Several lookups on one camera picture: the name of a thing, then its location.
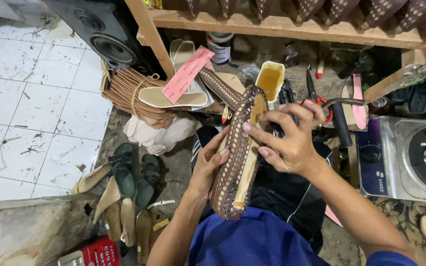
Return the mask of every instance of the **speaker cone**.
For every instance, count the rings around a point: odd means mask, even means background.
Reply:
[[[91,13],[86,9],[75,9],[73,11],[75,17],[87,27],[94,29],[96,31],[105,30],[105,24],[103,21],[95,14]]]
[[[93,49],[118,64],[133,64],[137,61],[136,54],[122,41],[105,34],[93,34],[90,37]]]

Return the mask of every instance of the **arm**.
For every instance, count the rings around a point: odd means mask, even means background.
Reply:
[[[249,123],[243,129],[268,146],[260,147],[259,152],[277,171],[297,173],[318,188],[367,257],[375,251],[387,250],[412,258],[406,240],[395,226],[316,153],[311,130],[325,120],[325,115],[317,104],[308,100],[305,103],[305,108],[295,104],[280,106],[279,111],[269,111],[261,118],[279,123],[285,132],[282,139]],[[299,118],[298,124],[294,124],[289,112]]]
[[[185,263],[193,234],[208,200],[214,170],[225,163],[230,154],[227,148],[216,153],[228,130],[229,127],[224,128],[198,153],[190,184],[172,221],[154,243],[147,260],[148,266],[182,266]]]

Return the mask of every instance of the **white tile floor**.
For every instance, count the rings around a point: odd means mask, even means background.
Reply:
[[[60,18],[0,18],[0,200],[66,195],[90,171],[112,107],[101,75]]]

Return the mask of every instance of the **person's right hand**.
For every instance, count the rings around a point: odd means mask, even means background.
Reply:
[[[293,122],[288,112],[299,119],[298,124]],[[305,100],[303,107],[297,104],[281,105],[279,110],[265,113],[260,120],[276,122],[284,130],[285,136],[280,139],[248,122],[242,126],[247,134],[268,146],[259,147],[259,153],[277,171],[306,177],[309,170],[323,160],[311,141],[311,130],[325,121],[325,114],[316,103]]]

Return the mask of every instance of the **speaker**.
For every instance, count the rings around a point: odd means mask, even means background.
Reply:
[[[138,25],[124,0],[44,0],[113,69],[167,76],[149,46],[136,39]]]

